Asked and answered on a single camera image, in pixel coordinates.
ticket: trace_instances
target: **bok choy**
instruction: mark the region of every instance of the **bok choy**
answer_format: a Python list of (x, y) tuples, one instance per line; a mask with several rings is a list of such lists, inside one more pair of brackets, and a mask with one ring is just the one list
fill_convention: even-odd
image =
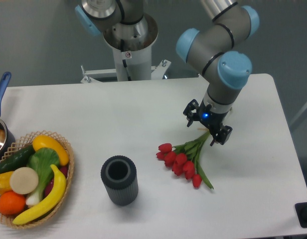
[(27, 167), (34, 169), (38, 174), (38, 186), (26, 197), (26, 204), (29, 207), (43, 200), (45, 187), (54, 176), (51, 164), (59, 167), (58, 154), (51, 148), (41, 148), (29, 158)]

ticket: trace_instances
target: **blue indicator light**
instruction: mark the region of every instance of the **blue indicator light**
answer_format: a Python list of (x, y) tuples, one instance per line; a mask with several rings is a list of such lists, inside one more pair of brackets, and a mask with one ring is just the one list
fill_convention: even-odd
[(208, 116), (209, 116), (209, 114), (207, 114), (207, 113), (203, 113), (202, 114), (202, 118), (205, 120), (206, 118), (208, 118)]

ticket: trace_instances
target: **gray floor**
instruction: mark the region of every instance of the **gray floor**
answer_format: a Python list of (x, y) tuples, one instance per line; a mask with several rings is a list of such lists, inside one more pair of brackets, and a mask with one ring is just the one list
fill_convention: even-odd
[[(10, 86), (75, 84), (85, 70), (114, 68), (102, 37), (85, 33), (74, 14), (77, 0), (0, 0), (0, 78), (12, 72)], [(145, 0), (159, 27), (153, 65), (172, 62), (171, 78), (193, 77), (175, 52), (188, 28), (207, 30), (211, 21), (198, 0)], [(307, 101), (307, 0), (240, 0), (257, 10), (257, 33), (235, 49), (249, 56), (253, 73), (275, 79), (288, 122)], [(307, 180), (307, 118), (292, 132)]]

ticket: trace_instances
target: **woven basket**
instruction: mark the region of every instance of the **woven basket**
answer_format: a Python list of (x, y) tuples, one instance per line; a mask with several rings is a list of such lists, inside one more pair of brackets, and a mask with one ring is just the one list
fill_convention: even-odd
[(36, 227), (36, 226), (39, 226), (39, 225), (43, 224), (44, 222), (46, 222), (47, 220), (52, 218), (57, 213), (57, 211), (59, 210), (61, 205), (63, 204), (63, 202), (64, 202), (64, 200), (65, 200), (65, 198), (66, 198), (66, 196), (68, 194), (70, 185), (71, 185), (71, 181), (72, 181), (73, 173), (74, 173), (74, 153), (73, 153), (73, 149), (72, 149), (70, 143), (64, 137), (62, 137), (60, 134), (58, 134), (56, 132), (50, 132), (50, 131), (39, 132), (38, 131), (38, 132), (32, 132), (30, 134), (27, 134), (26, 136), (21, 137), (15, 143), (13, 143), (11, 145), (11, 147), (8, 148), (7, 152), (5, 152), (4, 156), (2, 157), (1, 161), (5, 160), (10, 155), (12, 155), (15, 152), (17, 152), (18, 150), (20, 150), (21, 148), (24, 148), (24, 147), (30, 145), (32, 143), (33, 139), (36, 136), (41, 135), (41, 134), (48, 135), (48, 136), (56, 139), (65, 148), (66, 152), (68, 153), (68, 156), (69, 156), (69, 168), (68, 168), (68, 177), (67, 177), (66, 190), (65, 190), (65, 193), (64, 193), (62, 199), (56, 205), (56, 207), (54, 207), (46, 217), (44, 217), (44, 218), (42, 218), (40, 220), (32, 221), (32, 222), (29, 222), (29, 223), (27, 223), (25, 225), (17, 226), (17, 225), (14, 225), (12, 223), (12, 221), (15, 218), (15, 216), (4, 216), (4, 215), (2, 215), (0, 213), (0, 223), (4, 224), (4, 225), (6, 225), (6, 226), (8, 226), (10, 228), (14, 228), (14, 229), (33, 228), (33, 227)]

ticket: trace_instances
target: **saucepan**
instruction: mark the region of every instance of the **saucepan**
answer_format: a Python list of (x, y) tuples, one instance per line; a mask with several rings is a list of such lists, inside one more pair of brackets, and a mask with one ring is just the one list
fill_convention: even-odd
[[(9, 80), (11, 78), (10, 72), (5, 72), (0, 80), (0, 110), (1, 110), (1, 102), (5, 90), (8, 86)], [(4, 121), (0, 118), (0, 160), (4, 153), (7, 151), (7, 148), (15, 142), (15, 138), (13, 134), (8, 130)]]

